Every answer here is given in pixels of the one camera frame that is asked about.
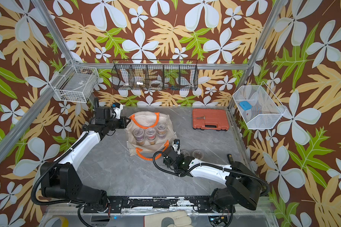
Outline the clear seed jar stack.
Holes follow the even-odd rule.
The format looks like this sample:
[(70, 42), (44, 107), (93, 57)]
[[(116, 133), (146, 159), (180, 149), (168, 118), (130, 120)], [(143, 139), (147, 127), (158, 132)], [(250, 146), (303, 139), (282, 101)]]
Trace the clear seed jar stack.
[(156, 129), (152, 127), (147, 128), (145, 131), (145, 134), (150, 145), (154, 145), (156, 143), (156, 134), (157, 134)]
[(158, 123), (156, 126), (156, 131), (160, 140), (165, 139), (167, 134), (167, 125), (165, 123)]
[(139, 146), (143, 146), (145, 143), (145, 131), (142, 128), (136, 128), (133, 131), (133, 136), (135, 138), (136, 144)]

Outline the beige canvas bag orange handles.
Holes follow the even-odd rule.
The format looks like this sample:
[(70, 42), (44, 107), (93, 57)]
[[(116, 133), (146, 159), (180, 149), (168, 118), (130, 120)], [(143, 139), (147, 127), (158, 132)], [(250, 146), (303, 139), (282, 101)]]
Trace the beige canvas bag orange handles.
[(156, 151), (164, 151), (177, 139), (170, 116), (155, 112), (137, 112), (125, 128), (127, 148), (131, 156), (151, 161)]

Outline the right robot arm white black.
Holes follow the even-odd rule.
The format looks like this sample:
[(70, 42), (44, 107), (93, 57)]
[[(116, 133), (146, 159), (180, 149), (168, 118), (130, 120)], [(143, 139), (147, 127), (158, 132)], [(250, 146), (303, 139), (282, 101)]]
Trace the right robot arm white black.
[(173, 147), (157, 151), (152, 157), (154, 166), (178, 177), (199, 177), (225, 185), (211, 193), (208, 204), (213, 211), (233, 210), (236, 204), (256, 210), (259, 198), (267, 195), (271, 187), (241, 162), (229, 160), (228, 165), (217, 165), (184, 156)]

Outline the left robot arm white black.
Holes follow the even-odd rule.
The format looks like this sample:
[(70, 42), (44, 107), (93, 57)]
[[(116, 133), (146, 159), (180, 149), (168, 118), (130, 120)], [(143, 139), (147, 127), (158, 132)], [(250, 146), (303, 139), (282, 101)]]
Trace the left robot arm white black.
[(31, 192), (34, 204), (72, 203), (97, 212), (108, 208), (107, 193), (84, 185), (77, 170), (84, 158), (109, 132), (127, 127), (131, 120), (121, 116), (122, 110), (123, 105), (119, 103), (110, 107), (95, 107), (94, 117), (83, 125), (80, 138), (54, 162), (45, 162), (41, 166), (40, 176)]

